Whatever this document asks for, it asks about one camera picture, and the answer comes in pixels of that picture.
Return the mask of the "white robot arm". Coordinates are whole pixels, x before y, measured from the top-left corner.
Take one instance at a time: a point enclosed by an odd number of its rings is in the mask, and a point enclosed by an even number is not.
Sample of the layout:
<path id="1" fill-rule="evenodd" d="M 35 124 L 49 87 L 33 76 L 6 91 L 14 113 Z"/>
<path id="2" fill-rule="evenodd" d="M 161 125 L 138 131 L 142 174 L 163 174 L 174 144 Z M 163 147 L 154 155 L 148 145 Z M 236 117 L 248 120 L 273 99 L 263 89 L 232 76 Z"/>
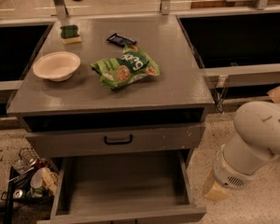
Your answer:
<path id="1" fill-rule="evenodd" d="M 234 135 L 214 157 L 203 184 L 204 198 L 218 202 L 246 188 L 262 166 L 280 157 L 280 104 L 255 101 L 241 105 L 233 119 Z"/>

